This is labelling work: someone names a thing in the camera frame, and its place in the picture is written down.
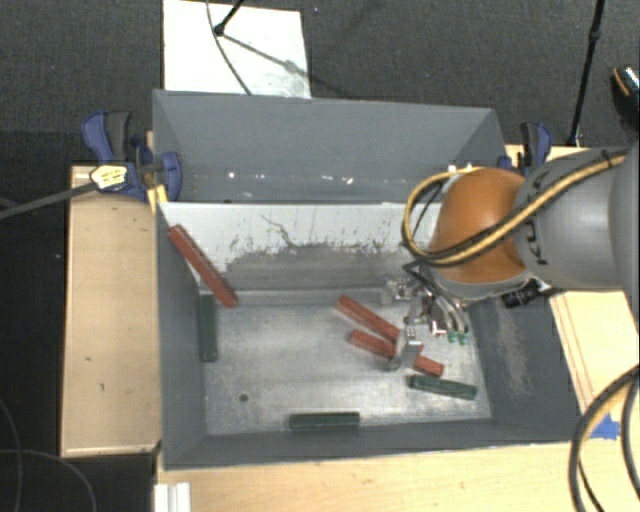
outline black mat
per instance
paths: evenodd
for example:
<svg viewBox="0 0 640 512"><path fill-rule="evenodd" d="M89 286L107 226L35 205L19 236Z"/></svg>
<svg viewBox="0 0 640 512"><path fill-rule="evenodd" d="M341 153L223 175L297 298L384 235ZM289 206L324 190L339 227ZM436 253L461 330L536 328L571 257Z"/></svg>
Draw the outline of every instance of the black mat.
<svg viewBox="0 0 640 512"><path fill-rule="evenodd" d="M89 512L92 510L91 495L99 512L152 509L153 461L150 455L65 461L72 468L40 453L23 452L21 511ZM14 510L18 475L15 453L1 452L0 510L3 512Z"/></svg>
<svg viewBox="0 0 640 512"><path fill-rule="evenodd" d="M489 106L508 142L520 141L522 121L544 123L558 142L570 129L595 0L247 5L302 9L314 96ZM91 112L127 109L133 131L151 125L150 91L162 85L162 6L0 0L0 7L0 197L26 201L62 189L70 163L88 157L79 125ZM587 145L624 146L636 136L620 125L609 77L613 66L638 65L639 20L640 2L607 2L584 106ZM58 439L64 226L62 206L0 223L0 397L25 447L50 453ZM8 444L0 438L0 447ZM144 492L127 482L147 478L148 466L131 463L127 479L126 461L108 461L95 473L101 485L114 495ZM0 459L5 472L15 471L11 464Z"/></svg>

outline black cable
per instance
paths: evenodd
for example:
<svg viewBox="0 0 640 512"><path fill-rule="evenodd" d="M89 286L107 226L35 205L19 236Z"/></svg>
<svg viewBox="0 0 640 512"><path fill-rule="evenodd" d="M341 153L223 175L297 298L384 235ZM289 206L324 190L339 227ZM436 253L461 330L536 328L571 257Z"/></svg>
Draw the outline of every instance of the black cable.
<svg viewBox="0 0 640 512"><path fill-rule="evenodd" d="M587 93L587 83L589 82L589 73L591 72L591 64L593 62L593 54L596 50L596 43L600 39L600 23L602 21L602 13L604 12L605 0L598 0L593 12L593 21L589 30L589 47L587 48L587 56L584 60L582 68L582 79L580 80L580 91L576 100L576 109L573 114L573 122L571 123L571 133L567 138L567 144L579 146L580 116L582 115L582 106L584 105L584 97Z"/></svg>
<svg viewBox="0 0 640 512"><path fill-rule="evenodd" d="M442 183L435 183L435 190L433 192L433 194L431 194L431 197L429 197L429 199L427 199L427 202L424 204L424 207L422 208L422 211L420 212L420 217L418 217L418 220L416 221L416 225L413 228L413 237L415 238L416 236L416 231L418 231L418 227L420 226L420 223L422 222L422 218L425 216L425 214L427 213L427 210L429 209L429 206L431 206L431 203L433 203L434 199L438 196L438 194L440 193L440 191L442 190ZM427 190L425 190L424 194L421 195L421 198L424 197L428 190L431 187L428 187Z"/></svg>
<svg viewBox="0 0 640 512"><path fill-rule="evenodd" d="M324 80L322 77L314 74L312 71L305 71L304 69L298 67L294 62L290 61L290 60L280 60L275 58L273 55L269 55L268 53L264 53L263 51L258 50L257 48L254 48L253 46L240 41L239 39L236 39L235 37L232 37L228 34L225 34L224 36L225 41L229 41L230 43L233 43L237 46L240 46L241 48L244 48L245 50L247 50L248 52L253 53L254 55L257 55L258 57L261 57L263 59L265 59L266 61L271 62L272 64L275 64L277 66L280 66L281 68L285 69L287 72L298 75L301 78L308 78L310 81L310 84L317 84L317 85L321 85L323 87L326 87L328 90L332 91L336 96L340 97L340 98L346 98L346 99L350 99L350 98L354 98L355 95L350 93L349 91L345 91L344 89L340 88L340 87L336 87L335 85L332 85L330 83L328 83L326 80Z"/></svg>
<svg viewBox="0 0 640 512"><path fill-rule="evenodd" d="M43 206L59 203L60 201L66 201L67 199L86 194L87 192L93 192L95 190L96 186L93 182L81 185L79 187L74 187L69 190L63 190L62 192L58 192L57 194L42 197L40 199L36 199L35 201L31 201L29 203L24 203L7 210L0 211L0 220L13 217L14 215L18 215L20 213L26 213L31 210L36 210L38 208L42 208Z"/></svg>
<svg viewBox="0 0 640 512"><path fill-rule="evenodd" d="M3 453L15 453L15 452L17 452L17 450L0 450L0 454L3 454ZM78 479L84 485L84 488L87 491L87 494L89 495L89 500L91 500L91 510L92 510L92 512L97 512L98 511L98 503L97 503L97 500L96 500L96 495L93 492L93 487L91 487L91 483L89 483L89 480L87 480L87 477L84 476L82 471L80 471L77 467L75 467L70 462L67 462L62 457L57 457L57 456L51 455L49 453L39 452L37 450L21 450L21 453L24 454L24 455L30 455L32 457L40 457L42 459L50 460L52 462L60 464L62 467L65 467L69 471L71 471L75 476L78 477Z"/></svg>
<svg viewBox="0 0 640 512"><path fill-rule="evenodd" d="M22 461L22 443L20 442L20 436L18 435L18 429L16 428L16 424L13 421L13 416L9 412L9 409L4 403L4 400L0 398L0 409L4 413L7 421L9 422L9 428L11 429L11 435L13 436L13 445L15 449L12 450L16 454L16 465L18 467L18 483L16 484L16 499L14 501L13 510L14 512L19 512L20 503L22 501L22 481L24 479L24 465Z"/></svg>
<svg viewBox="0 0 640 512"><path fill-rule="evenodd" d="M596 510L598 512L605 512L604 508L602 508L602 505L598 501L598 498L596 498L596 495L593 492L593 489L589 485L589 480L587 479L587 475L584 472L584 467L582 466L582 462L578 462L578 470L580 471L580 478L582 479L582 483L584 484L584 489L585 491L587 491L587 496L589 496L591 503L593 503L593 506L596 507Z"/></svg>
<svg viewBox="0 0 640 512"><path fill-rule="evenodd" d="M16 499L13 506L14 512L19 512L20 506L22 504L22 487L23 487L23 481L24 481L24 461L23 461L24 455L30 455L33 457L48 459L68 468L71 472L73 472L78 477L78 479L84 485L85 489L87 490L87 494L89 495L89 499L91 500L91 510L93 512L97 512L98 504L96 500L96 495L93 492L93 488L91 487L91 484L87 480L87 477L84 476L82 472L78 468L76 468L73 464L71 464L70 462L67 462L61 457L50 455L45 452L39 452L37 450L23 449L22 443L20 442L20 436L18 435L18 429L16 428L15 421L13 420L13 416L11 415L11 412L9 411L6 404L1 398L0 398L0 409L2 409L4 416L7 418L7 421L9 422L9 427L11 429L11 434L13 436L13 444L15 446L14 449L0 450L0 454L15 454L16 465L18 467L18 483L16 484Z"/></svg>
<svg viewBox="0 0 640 512"><path fill-rule="evenodd" d="M204 0L204 3L207 9L207 19L209 20L209 27L211 28L211 35L213 36L213 40L215 41L216 46L218 47L218 51L220 52L220 55L222 55L222 58L224 59L225 63L227 64L227 67L229 68L229 71L231 71L231 74L234 76L236 81L240 84L240 87L242 87L245 94L247 96L253 96L253 93L251 92L249 87L247 87L247 84L244 83L244 80L242 80L242 77L238 74L238 72L236 71L236 68L233 66L233 64L229 60L229 57L227 56L227 52L224 51L222 44L220 44L220 41L218 39L218 34L216 33L216 27L214 26L213 20L211 19L211 11L209 10L209 0Z"/></svg>
<svg viewBox="0 0 640 512"><path fill-rule="evenodd" d="M620 439L622 442L622 454L624 456L624 464L627 467L627 473L629 473L629 479L633 484L633 488L636 491L636 495L640 498L640 478L638 478L638 471L636 469L635 462L633 461L633 451L631 449L631 412L633 410L633 403L638 396L638 387L640 386L640 380L636 380L633 387L629 390L629 394L624 402L624 408L622 410L622 421L620 422Z"/></svg>
<svg viewBox="0 0 640 512"><path fill-rule="evenodd" d="M573 504L578 512L586 511L580 494L580 485L578 484L578 470L582 444L584 442L584 438L589 433L588 430L592 426L591 422L600 412L602 407L604 407L607 402L618 393L618 391L629 385L629 383L634 379L638 378L639 373L640 369L636 365L607 386L589 406L576 427L571 441L571 451L569 453L569 487L571 490L571 499L573 500Z"/></svg>
<svg viewBox="0 0 640 512"><path fill-rule="evenodd" d="M227 23L229 23L229 21L231 21L231 18L233 18L235 16L236 12L238 12L238 9L240 9L240 6L243 3L244 3L244 0L236 0L236 3L233 4L233 7L229 11L229 14L227 14L225 16L225 18L222 20L222 22L218 23L214 27L214 32L216 33L216 35L219 35L219 36L223 36L224 35L224 29L226 28Z"/></svg>

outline red block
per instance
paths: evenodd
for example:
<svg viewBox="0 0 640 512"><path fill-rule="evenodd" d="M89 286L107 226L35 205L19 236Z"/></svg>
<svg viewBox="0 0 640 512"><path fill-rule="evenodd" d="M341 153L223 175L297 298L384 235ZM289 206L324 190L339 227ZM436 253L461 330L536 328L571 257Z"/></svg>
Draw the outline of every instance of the red block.
<svg viewBox="0 0 640 512"><path fill-rule="evenodd" d="M400 335L400 329L395 325L390 324L384 318L379 317L373 311L346 295L338 299L336 309L391 343L395 343Z"/></svg>
<svg viewBox="0 0 640 512"><path fill-rule="evenodd" d="M223 306L232 308L238 305L238 298L233 289L180 224L169 228L169 240L173 242L173 245L176 246L182 256L193 265L193 268L200 274L204 283Z"/></svg>
<svg viewBox="0 0 640 512"><path fill-rule="evenodd" d="M416 360L413 363L413 369L418 372L434 375L436 377L442 377L442 374L444 373L443 364L420 355L416 357Z"/></svg>
<svg viewBox="0 0 640 512"><path fill-rule="evenodd" d="M387 359L391 359L395 355L396 351L392 343L383 340L382 338L378 338L373 334L360 331L359 329L351 331L349 343L356 347L368 350L377 356L386 357Z"/></svg>

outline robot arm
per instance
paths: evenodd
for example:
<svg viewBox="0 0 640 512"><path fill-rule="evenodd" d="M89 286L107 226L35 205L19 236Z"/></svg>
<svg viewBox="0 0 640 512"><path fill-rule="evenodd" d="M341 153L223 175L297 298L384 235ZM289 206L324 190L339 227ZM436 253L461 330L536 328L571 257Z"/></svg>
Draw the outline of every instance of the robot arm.
<svg viewBox="0 0 640 512"><path fill-rule="evenodd" d="M446 173L420 184L403 223L407 248L435 289L457 303L502 295L531 279L557 289L622 288L638 321L638 143L589 150L525 180L501 169L465 171L441 203L429 244L416 244L411 211Z"/></svg>

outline wooden board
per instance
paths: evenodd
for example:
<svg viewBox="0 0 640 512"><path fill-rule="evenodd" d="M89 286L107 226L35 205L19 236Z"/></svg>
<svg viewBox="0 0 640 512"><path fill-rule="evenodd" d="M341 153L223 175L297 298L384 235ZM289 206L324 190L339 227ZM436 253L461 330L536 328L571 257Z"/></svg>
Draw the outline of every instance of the wooden board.
<svg viewBox="0 0 640 512"><path fill-rule="evenodd" d="M88 181L75 168L72 184ZM153 216L97 192L71 201L60 451L148 452L160 439Z"/></svg>
<svg viewBox="0 0 640 512"><path fill-rule="evenodd" d="M638 331L622 292L567 292L550 302L584 411L609 383L637 364Z"/></svg>
<svg viewBox="0 0 640 512"><path fill-rule="evenodd" d="M605 510L638 510L619 443L593 441L588 448L585 471ZM189 482L193 512L567 512L572 510L568 452L566 444L518 446L355 461L160 471L158 480Z"/></svg>

